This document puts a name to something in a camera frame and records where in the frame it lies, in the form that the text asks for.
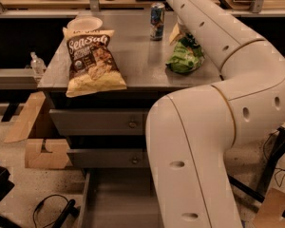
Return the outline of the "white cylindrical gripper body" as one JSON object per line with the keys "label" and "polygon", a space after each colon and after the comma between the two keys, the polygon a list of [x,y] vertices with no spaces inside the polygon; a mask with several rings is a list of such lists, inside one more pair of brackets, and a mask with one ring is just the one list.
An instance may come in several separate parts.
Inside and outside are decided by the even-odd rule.
{"label": "white cylindrical gripper body", "polygon": [[183,23],[183,21],[178,18],[178,27],[181,33],[186,34],[190,33],[190,30],[187,28],[187,26]]}

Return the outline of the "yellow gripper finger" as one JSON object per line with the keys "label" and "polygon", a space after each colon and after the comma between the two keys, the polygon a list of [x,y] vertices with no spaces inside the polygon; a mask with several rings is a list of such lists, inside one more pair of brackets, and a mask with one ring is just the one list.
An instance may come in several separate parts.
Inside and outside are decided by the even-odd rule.
{"label": "yellow gripper finger", "polygon": [[180,36],[181,36],[181,31],[179,28],[179,24],[176,24],[173,27],[172,32],[170,33],[169,44],[173,45],[175,42],[177,42],[179,40]]}

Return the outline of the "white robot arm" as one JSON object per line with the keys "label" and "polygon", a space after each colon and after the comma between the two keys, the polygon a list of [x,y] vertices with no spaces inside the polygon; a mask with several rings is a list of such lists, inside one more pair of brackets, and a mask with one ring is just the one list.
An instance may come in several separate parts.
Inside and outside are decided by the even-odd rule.
{"label": "white robot arm", "polygon": [[164,228],[241,228],[224,153],[285,123],[285,59],[210,0],[166,0],[222,79],[160,98],[146,120]]}

